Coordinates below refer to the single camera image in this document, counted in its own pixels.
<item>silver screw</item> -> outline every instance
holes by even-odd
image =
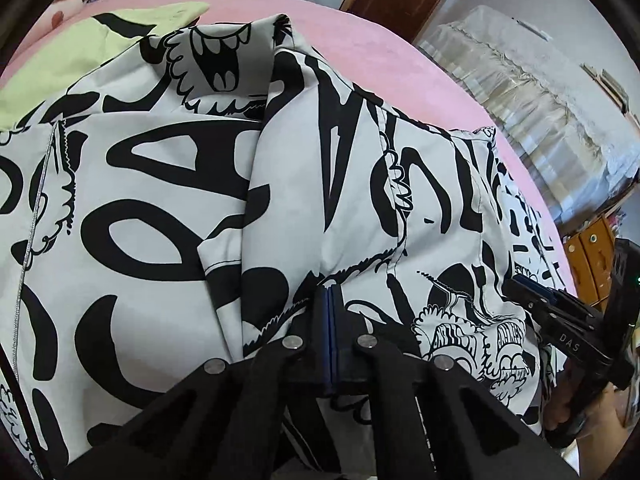
[[[204,371],[209,375],[218,375],[225,371],[226,363],[222,359],[209,359],[204,363]]]
[[[374,335],[362,334],[358,336],[358,344],[363,348],[373,348],[378,344],[378,340]]]
[[[282,340],[282,346],[289,350],[297,350],[304,344],[302,338],[297,335],[288,335]]]
[[[436,357],[433,358],[433,364],[435,364],[440,370],[447,371],[451,370],[456,362],[448,355],[441,354],[436,355]]]

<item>yellow fabric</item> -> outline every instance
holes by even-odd
[[[184,2],[154,9],[113,10],[123,20],[156,26],[164,36],[188,25],[209,9],[204,2]],[[43,46],[0,89],[0,130],[10,130],[44,99],[127,50],[141,36],[124,38],[93,18],[73,24]]]

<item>wooden drawer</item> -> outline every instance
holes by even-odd
[[[595,303],[600,299],[598,289],[593,281],[591,266],[578,235],[569,238],[564,244],[564,252],[569,260],[578,298],[587,304]]]
[[[609,295],[611,288],[611,266],[613,264],[613,235],[607,221],[595,221],[579,235],[587,255],[591,274],[600,300]]]

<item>black and white fabric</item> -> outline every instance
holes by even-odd
[[[492,128],[406,117],[284,15],[142,39],[18,126],[0,132],[0,340],[54,475],[332,283],[363,331],[452,356],[537,423],[548,359],[501,286],[563,284]],[[288,406],[283,436],[309,469],[374,471],[366,397]]]

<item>pink bed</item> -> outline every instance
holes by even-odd
[[[84,9],[12,59],[0,86],[44,43],[69,25],[94,14],[115,9],[149,8],[189,0],[100,0]],[[380,25],[352,14],[304,0],[191,0],[207,2],[209,10],[199,23],[250,22],[273,14],[289,15],[294,26],[347,78],[423,122],[443,128],[474,130],[492,125],[478,103],[429,59]],[[558,231],[526,168],[502,134],[497,137],[500,158],[529,204],[542,215],[542,224],[558,251],[559,271],[567,289],[575,294],[574,280]]]

